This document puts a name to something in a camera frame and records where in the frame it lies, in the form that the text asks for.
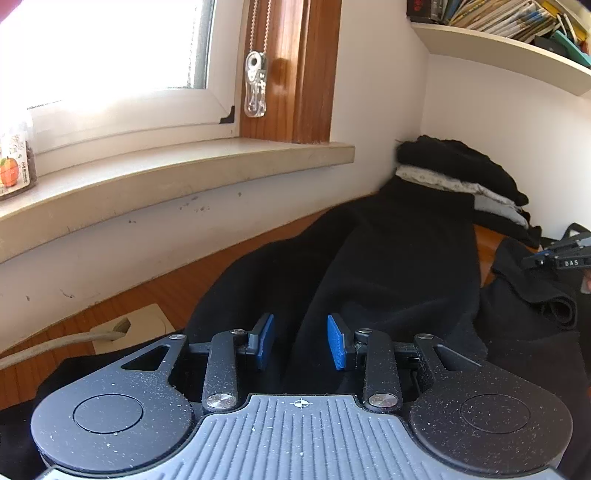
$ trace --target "screw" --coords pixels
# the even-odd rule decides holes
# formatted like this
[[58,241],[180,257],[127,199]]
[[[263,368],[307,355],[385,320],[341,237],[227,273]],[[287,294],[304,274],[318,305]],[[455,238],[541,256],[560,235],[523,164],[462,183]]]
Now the screw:
[[398,397],[391,393],[376,393],[369,398],[368,402],[372,407],[390,408],[398,403]]
[[229,393],[214,393],[213,395],[208,396],[206,402],[207,406],[210,408],[226,410],[236,405],[236,397]]

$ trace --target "cable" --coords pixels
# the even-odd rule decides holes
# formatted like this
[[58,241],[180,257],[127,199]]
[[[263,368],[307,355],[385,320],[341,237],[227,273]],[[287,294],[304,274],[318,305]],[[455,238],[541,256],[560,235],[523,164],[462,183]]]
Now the cable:
[[123,332],[85,332],[75,333],[74,335],[66,335],[65,337],[55,338],[39,345],[32,346],[26,350],[22,350],[4,358],[0,358],[0,370],[11,367],[17,363],[23,362],[41,353],[55,350],[56,348],[75,345],[77,343],[93,342],[97,340],[117,340],[124,337]]

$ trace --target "crosshair marking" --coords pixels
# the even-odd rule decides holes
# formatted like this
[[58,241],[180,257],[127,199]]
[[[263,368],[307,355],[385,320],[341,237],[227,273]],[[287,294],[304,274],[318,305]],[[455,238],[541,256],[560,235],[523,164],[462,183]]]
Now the crosshair marking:
[[294,406],[298,407],[299,409],[302,409],[302,408],[306,408],[308,405],[312,405],[312,403],[307,400],[304,400],[303,398],[300,398],[299,400],[296,400],[295,402],[290,403],[290,405],[294,405]]

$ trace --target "power outlet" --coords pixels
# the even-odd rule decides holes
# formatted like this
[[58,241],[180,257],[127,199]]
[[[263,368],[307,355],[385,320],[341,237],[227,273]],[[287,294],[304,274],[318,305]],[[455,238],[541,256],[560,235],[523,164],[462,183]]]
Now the power outlet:
[[167,333],[174,328],[160,307],[153,303],[142,309],[127,313],[90,329],[91,332],[121,332],[125,336],[117,340],[99,340],[92,342],[95,353],[115,352],[129,346],[147,342]]

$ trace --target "gray fabric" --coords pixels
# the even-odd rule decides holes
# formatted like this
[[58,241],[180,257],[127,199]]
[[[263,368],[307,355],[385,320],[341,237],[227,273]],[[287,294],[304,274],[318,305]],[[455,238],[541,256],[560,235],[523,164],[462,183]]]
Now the gray fabric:
[[508,218],[523,228],[528,228],[527,220],[519,214],[515,207],[503,205],[484,195],[474,195],[474,210],[494,213],[495,215]]
[[515,202],[513,200],[509,200],[508,198],[503,197],[503,195],[499,195],[478,183],[469,183],[467,181],[454,179],[443,173],[428,170],[426,168],[414,167],[412,165],[400,165],[396,169],[396,176],[403,180],[423,185],[424,187],[443,190],[445,192],[484,195],[485,197],[502,203],[503,205],[515,207]]

